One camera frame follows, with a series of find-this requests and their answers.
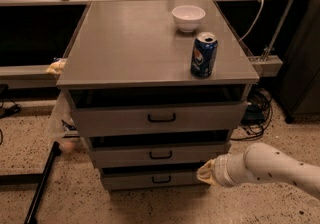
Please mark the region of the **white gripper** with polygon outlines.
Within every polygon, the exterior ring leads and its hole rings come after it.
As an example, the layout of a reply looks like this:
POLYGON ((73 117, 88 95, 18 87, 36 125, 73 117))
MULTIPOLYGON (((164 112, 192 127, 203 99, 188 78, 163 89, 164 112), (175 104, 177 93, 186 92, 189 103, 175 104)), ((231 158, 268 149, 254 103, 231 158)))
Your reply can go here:
POLYGON ((229 155, 220 155, 215 160, 210 159, 197 170, 197 179, 208 185, 215 185, 216 181, 223 187, 233 187, 234 183, 227 170, 229 155))

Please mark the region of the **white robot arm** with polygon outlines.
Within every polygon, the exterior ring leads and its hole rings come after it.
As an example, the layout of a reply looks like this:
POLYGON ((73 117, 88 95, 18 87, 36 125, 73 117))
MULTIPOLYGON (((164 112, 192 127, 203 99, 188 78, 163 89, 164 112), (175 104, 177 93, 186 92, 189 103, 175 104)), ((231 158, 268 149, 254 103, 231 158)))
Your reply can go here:
POLYGON ((197 170, 197 179, 226 188, 281 182, 320 199, 320 167, 295 160, 265 143, 253 143, 242 153, 210 159, 197 170))

